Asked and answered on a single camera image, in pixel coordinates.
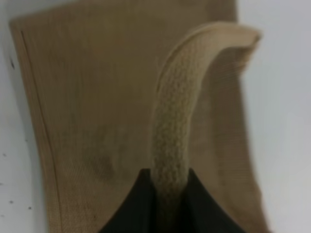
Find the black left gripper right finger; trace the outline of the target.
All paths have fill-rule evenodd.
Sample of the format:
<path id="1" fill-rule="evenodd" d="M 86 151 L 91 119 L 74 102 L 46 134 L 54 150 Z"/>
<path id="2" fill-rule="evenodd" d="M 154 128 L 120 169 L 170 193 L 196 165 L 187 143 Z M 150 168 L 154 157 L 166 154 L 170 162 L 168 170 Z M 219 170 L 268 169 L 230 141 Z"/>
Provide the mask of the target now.
<path id="1" fill-rule="evenodd" d="M 182 196 L 179 218 L 181 233 L 245 232 L 205 189 L 193 169 Z"/>

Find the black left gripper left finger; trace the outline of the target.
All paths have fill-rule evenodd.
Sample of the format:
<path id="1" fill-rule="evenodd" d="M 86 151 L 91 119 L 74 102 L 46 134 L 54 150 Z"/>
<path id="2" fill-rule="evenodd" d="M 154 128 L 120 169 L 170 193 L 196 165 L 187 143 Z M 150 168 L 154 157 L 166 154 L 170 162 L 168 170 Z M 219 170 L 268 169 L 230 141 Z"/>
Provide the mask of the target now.
<path id="1" fill-rule="evenodd" d="M 154 233 L 156 193 L 149 169 L 141 169 L 138 177 L 116 213 L 101 233 Z"/>

